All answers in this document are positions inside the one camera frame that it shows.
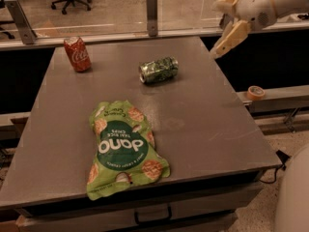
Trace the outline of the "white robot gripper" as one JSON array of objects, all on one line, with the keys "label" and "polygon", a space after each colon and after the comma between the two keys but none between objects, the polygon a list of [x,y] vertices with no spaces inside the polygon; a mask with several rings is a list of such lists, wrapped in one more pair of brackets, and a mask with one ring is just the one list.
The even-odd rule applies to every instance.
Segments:
[{"label": "white robot gripper", "polygon": [[214,59],[220,58],[241,44],[250,33],[260,31],[277,21],[273,0],[217,0],[212,6],[216,11],[235,16],[239,21],[230,21],[221,37],[210,51]]}]

